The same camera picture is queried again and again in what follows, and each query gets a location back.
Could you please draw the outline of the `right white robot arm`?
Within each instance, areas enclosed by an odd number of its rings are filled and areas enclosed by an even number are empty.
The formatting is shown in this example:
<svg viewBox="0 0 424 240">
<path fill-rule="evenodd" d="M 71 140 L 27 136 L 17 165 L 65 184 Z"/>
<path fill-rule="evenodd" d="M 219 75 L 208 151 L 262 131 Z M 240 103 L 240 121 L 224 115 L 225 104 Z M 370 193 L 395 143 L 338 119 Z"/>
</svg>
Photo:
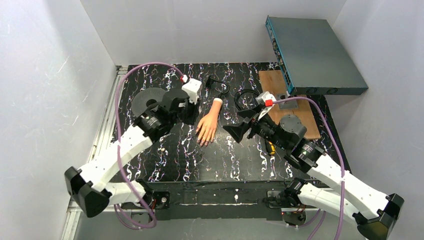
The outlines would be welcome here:
<svg viewBox="0 0 424 240">
<path fill-rule="evenodd" d="M 243 121 L 223 129 L 240 143 L 244 134 L 259 135 L 285 151 L 284 158 L 294 168 L 323 182 L 333 192 L 320 189 L 306 180 L 295 178 L 284 190 L 283 198 L 297 206 L 314 206 L 356 225 L 368 240 L 386 240 L 399 219 L 404 199 L 396 193 L 387 195 L 349 173 L 342 171 L 322 148 L 304 137 L 307 129 L 295 115 L 283 116 L 276 124 L 268 114 L 242 110 Z"/>
</svg>

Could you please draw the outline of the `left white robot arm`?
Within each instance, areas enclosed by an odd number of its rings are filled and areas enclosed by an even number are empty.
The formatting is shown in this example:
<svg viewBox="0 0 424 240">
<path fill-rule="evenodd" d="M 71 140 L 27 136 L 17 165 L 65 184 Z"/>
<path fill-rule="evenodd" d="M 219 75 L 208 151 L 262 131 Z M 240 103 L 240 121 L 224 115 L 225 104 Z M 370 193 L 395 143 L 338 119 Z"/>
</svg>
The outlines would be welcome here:
<svg viewBox="0 0 424 240">
<path fill-rule="evenodd" d="M 168 135 L 178 123 L 192 125 L 199 114 L 199 91 L 152 87 L 139 92 L 131 102 L 133 124 L 104 152 L 89 163 L 64 172 L 66 189 L 85 215 L 93 218 L 108 206 L 137 203 L 146 194 L 147 185 L 132 181 L 135 191 L 124 183 L 111 182 L 136 155 Z"/>
</svg>

